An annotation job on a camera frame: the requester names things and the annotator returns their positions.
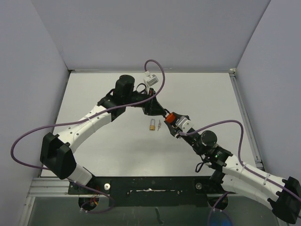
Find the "wire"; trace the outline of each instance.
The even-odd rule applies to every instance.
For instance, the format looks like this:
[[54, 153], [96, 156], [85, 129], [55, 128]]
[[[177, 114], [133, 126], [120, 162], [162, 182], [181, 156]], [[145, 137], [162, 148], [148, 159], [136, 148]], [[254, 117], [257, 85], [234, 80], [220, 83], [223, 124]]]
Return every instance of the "wire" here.
[[96, 200], [95, 200], [96, 196], [97, 196], [97, 194], [95, 194], [94, 197], [93, 197], [93, 196], [91, 197], [90, 203], [92, 203], [92, 200], [93, 200], [94, 202], [96, 202]]
[[227, 212], [225, 212], [225, 211], [223, 211], [223, 210], [220, 210], [220, 209], [218, 209], [218, 208], [215, 208], [215, 210], [218, 210], [220, 213], [222, 213], [223, 215], [225, 215], [225, 217], [228, 219], [228, 221], [230, 222], [230, 226], [234, 226], [234, 224], [233, 224], [233, 221], [232, 221], [232, 219], [230, 218], [230, 215], [227, 213]]
[[[244, 127], [243, 125], [241, 124], [241, 122], [237, 121], [237, 120], [225, 120], [225, 121], [219, 121], [219, 122], [216, 122], [216, 123], [213, 123], [213, 124], [210, 124], [208, 126], [205, 126], [203, 128], [200, 128], [194, 132], [191, 132], [191, 133], [183, 133], [183, 132], [179, 132], [179, 134], [181, 136], [190, 136], [190, 135], [193, 135], [193, 134], [196, 134], [202, 130], [205, 130], [209, 127], [212, 127], [212, 126], [217, 126], [217, 125], [221, 125], [221, 124], [225, 124], [225, 123], [229, 123], [229, 122], [234, 122], [234, 123], [237, 123], [239, 126], [240, 126], [240, 140], [239, 140], [239, 145], [238, 145], [238, 160], [239, 160], [239, 163], [242, 167], [245, 167], [245, 169], [247, 171], [249, 171], [250, 173], [253, 173], [254, 175], [262, 178], [262, 179], [266, 179], [264, 176], [260, 175], [259, 173], [251, 170], [250, 168], [248, 168], [247, 166], [244, 165], [243, 161], [241, 160], [241, 145], [242, 145], [242, 142], [243, 142], [243, 137], [244, 137]], [[270, 183], [272, 183], [273, 185], [276, 185], [278, 187], [280, 187], [282, 190], [285, 190], [286, 192], [288, 192], [290, 195], [292, 195], [294, 198], [296, 198], [298, 201], [301, 202], [301, 198], [299, 196], [297, 196], [295, 193], [293, 193], [292, 191], [288, 190], [286, 187], [283, 187], [282, 185], [278, 184], [277, 182], [271, 180], [271, 179], [266, 179], [267, 181], [269, 181]]]
[[200, 162], [197, 164], [196, 169], [194, 170], [196, 173], [199, 173], [203, 167], [205, 163], [204, 162]]
[[164, 111], [166, 111], [167, 113], [169, 113], [169, 114], [170, 114], [170, 111], [169, 111], [169, 110], [167, 110], [166, 108], [164, 108]]
[[208, 220], [207, 220], [207, 226], [210, 226], [210, 217], [212, 215], [213, 210], [215, 209], [216, 205], [223, 199], [223, 197], [226, 197], [227, 194], [229, 194], [229, 192], [224, 193], [213, 205], [213, 207], [211, 208], [209, 215], [208, 215]]
[[53, 127], [60, 127], [60, 126], [70, 126], [70, 125], [80, 124], [80, 123], [86, 122], [86, 121], [88, 121], [88, 120], [90, 120], [90, 119], [92, 119], [92, 118], [94, 118], [94, 117], [96, 117], [96, 116], [98, 116], [98, 115], [100, 115], [100, 114], [106, 113], [106, 112], [108, 112], [108, 111], [116, 110], [116, 109], [123, 108], [123, 107], [130, 107], [130, 106], [140, 105], [140, 104], [143, 104], [143, 103], [148, 102], [148, 101], [150, 101], [151, 99], [155, 98], [155, 97], [161, 92], [161, 90], [162, 90], [163, 87], [164, 87], [164, 84], [165, 84], [165, 73], [164, 73], [164, 69], [163, 69], [163, 67], [161, 66], [161, 64], [160, 64], [158, 61], [156, 61], [156, 60], [147, 60], [147, 61], [145, 62], [144, 68], [145, 68], [146, 71], [147, 71], [146, 66], [147, 66], [147, 64], [148, 64], [149, 62], [154, 62], [156, 65], [158, 65], [158, 67], [160, 68], [160, 70], [161, 70], [161, 72], [162, 72], [162, 76], [163, 76], [162, 85], [161, 85], [161, 87], [159, 88], [159, 90], [158, 90], [153, 96], [151, 96], [150, 98], [147, 98], [147, 99], [145, 99], [145, 100], [143, 100], [143, 101], [139, 101], [139, 102], [136, 102], [136, 103], [133, 103], [133, 104], [127, 104], [127, 105], [121, 105], [121, 106], [116, 106], [116, 107], [108, 108], [108, 109], [106, 109], [106, 110], [104, 110], [104, 111], [101, 111], [101, 112], [99, 112], [99, 113], [96, 113], [96, 114], [92, 115], [92, 116], [89, 117], [89, 118], [85, 118], [85, 119], [80, 120], [80, 121], [66, 122], [66, 123], [59, 123], [59, 124], [53, 124], [53, 125], [47, 125], [47, 126], [41, 126], [41, 127], [35, 128], [35, 129], [33, 129], [33, 130], [30, 130], [30, 131], [24, 133], [23, 135], [21, 135], [19, 138], [17, 138], [17, 139], [14, 141], [13, 145], [12, 145], [11, 148], [10, 148], [10, 156], [11, 156], [11, 158], [12, 158], [15, 162], [17, 162], [17, 163], [19, 163], [19, 164], [21, 164], [21, 165], [27, 166], [27, 167], [36, 168], [36, 169], [42, 169], [42, 170], [49, 170], [49, 169], [46, 168], [46, 167], [35, 166], [35, 165], [31, 165], [31, 164], [28, 164], [28, 163], [25, 163], [25, 162], [23, 162], [23, 161], [18, 160], [18, 159], [15, 157], [15, 154], [14, 154], [15, 146], [17, 145], [17, 143], [18, 143], [21, 139], [23, 139], [25, 136], [27, 136], [27, 135], [29, 135], [29, 134], [31, 134], [31, 133], [33, 133], [33, 132], [42, 130], [42, 129], [53, 128]]
[[140, 84], [138, 84], [138, 86], [136, 87], [136, 91], [137, 91], [138, 87], [141, 86], [141, 85], [144, 86], [144, 90], [140, 91], [139, 93], [143, 93], [143, 92], [145, 92], [145, 90], [146, 90], [146, 85], [145, 85], [144, 83], [140, 83]]
[[[107, 211], [109, 211], [109, 210], [111, 210], [111, 209], [113, 209], [113, 208], [115, 207], [115, 205], [116, 205], [115, 200], [114, 200], [111, 196], [109, 196], [108, 194], [103, 193], [103, 192], [101, 192], [101, 191], [97, 191], [97, 190], [95, 190], [95, 189], [93, 189], [93, 188], [91, 188], [91, 187], [87, 187], [87, 186], [82, 185], [82, 184], [80, 184], [80, 183], [78, 183], [78, 182], [72, 182], [72, 181], [70, 181], [70, 182], [73, 183], [73, 184], [76, 184], [76, 185], [78, 185], [78, 186], [80, 186], [80, 187], [83, 187], [83, 188], [85, 188], [85, 189], [87, 189], [87, 190], [90, 190], [90, 191], [92, 191], [92, 192], [95, 192], [95, 193], [104, 195], [104, 196], [106, 196], [107, 198], [109, 198], [109, 199], [112, 201], [112, 205], [111, 205], [110, 207], [104, 209], [104, 210], [98, 210], [98, 211], [86, 211], [86, 213], [94, 213], [94, 214], [95, 214], [95, 213], [97, 213], [97, 214], [98, 214], [98, 213], [104, 213], [104, 212], [107, 212]], [[83, 204], [81, 205], [81, 208], [83, 208], [83, 206], [86, 205], [86, 204], [88, 204], [88, 203], [90, 203], [90, 201], [87, 201], [87, 202], [83, 203]]]

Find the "metal frame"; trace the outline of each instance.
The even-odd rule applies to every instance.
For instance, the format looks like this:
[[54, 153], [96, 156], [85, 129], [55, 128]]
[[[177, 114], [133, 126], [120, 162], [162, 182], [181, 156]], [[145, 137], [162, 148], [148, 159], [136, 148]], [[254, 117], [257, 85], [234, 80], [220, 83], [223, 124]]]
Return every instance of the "metal frame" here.
[[34, 204], [35, 197], [27, 197], [21, 218], [19, 220], [18, 226], [27, 226], [29, 222], [30, 215], [32, 213], [32, 207]]
[[69, 180], [34, 178], [27, 197], [91, 197], [93, 194], [68, 194]]
[[252, 126], [251, 126], [248, 114], [246, 112], [246, 108], [245, 108], [245, 105], [243, 103], [241, 94], [239, 92], [239, 88], [238, 88], [238, 84], [237, 84], [237, 81], [236, 81], [235, 74], [234, 73], [229, 73], [229, 76], [230, 76], [231, 83], [232, 83], [232, 86], [233, 86], [233, 90], [234, 90], [234, 93], [235, 93], [235, 96], [236, 96], [238, 107], [239, 107], [239, 110], [240, 110], [240, 113], [241, 113], [241, 117], [242, 117], [244, 125], [245, 125], [246, 134], [247, 134], [247, 137], [248, 137], [249, 142], [250, 142], [250, 146], [251, 146], [251, 150], [252, 150], [252, 153], [253, 153], [253, 156], [254, 156], [254, 159], [255, 159], [256, 167], [261, 169], [261, 170], [264, 170], [263, 162], [262, 162], [262, 159], [260, 157], [258, 146], [257, 146], [256, 140], [255, 140], [253, 130], [252, 130]]

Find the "gray wall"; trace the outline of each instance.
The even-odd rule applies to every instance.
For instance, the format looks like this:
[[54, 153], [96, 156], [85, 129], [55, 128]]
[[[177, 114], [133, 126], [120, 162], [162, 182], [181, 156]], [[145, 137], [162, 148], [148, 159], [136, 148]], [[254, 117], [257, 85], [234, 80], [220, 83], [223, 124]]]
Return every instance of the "gray wall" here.
[[[36, 170], [9, 155], [14, 140], [54, 122], [68, 71], [30, 0], [0, 1], [0, 225], [19, 221]], [[38, 164], [46, 131], [17, 146], [16, 156]]]
[[238, 65], [265, 167], [301, 180], [301, 1], [272, 0]]
[[69, 69], [236, 67], [270, 0], [32, 0]]

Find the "brass padlock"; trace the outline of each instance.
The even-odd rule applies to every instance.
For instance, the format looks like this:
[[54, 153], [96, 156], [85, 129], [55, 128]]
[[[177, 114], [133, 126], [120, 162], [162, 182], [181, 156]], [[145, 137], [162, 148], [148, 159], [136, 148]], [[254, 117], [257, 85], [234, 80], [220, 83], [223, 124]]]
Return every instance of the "brass padlock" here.
[[156, 129], [156, 120], [151, 119], [150, 121], [150, 130], [155, 130]]

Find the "cable tie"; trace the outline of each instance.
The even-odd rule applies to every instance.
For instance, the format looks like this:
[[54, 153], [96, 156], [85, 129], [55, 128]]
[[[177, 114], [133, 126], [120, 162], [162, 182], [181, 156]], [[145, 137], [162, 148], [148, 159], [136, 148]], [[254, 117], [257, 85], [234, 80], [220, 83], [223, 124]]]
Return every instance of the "cable tie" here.
[[90, 123], [92, 123], [92, 128], [93, 128], [93, 131], [94, 131], [94, 133], [95, 133], [96, 130], [95, 130], [95, 126], [94, 126], [94, 123], [93, 123], [92, 119], [90, 119], [90, 118], [87, 117], [87, 116], [85, 116], [84, 118], [88, 119], [88, 120], [90, 121]]
[[241, 175], [242, 175], [242, 173], [243, 173], [243, 171], [244, 171], [244, 169], [245, 169], [245, 167], [246, 167], [247, 164], [248, 164], [247, 162], [246, 162], [245, 164], [243, 164], [243, 168], [241, 169], [241, 172], [240, 172], [240, 174], [239, 174], [238, 179], [241, 178]]
[[267, 173], [267, 175], [266, 175], [266, 177], [265, 177], [265, 179], [263, 181], [262, 188], [263, 188], [263, 186], [265, 186], [265, 184], [266, 184], [267, 179], [268, 179], [269, 176], [271, 176], [271, 175], [269, 173]]

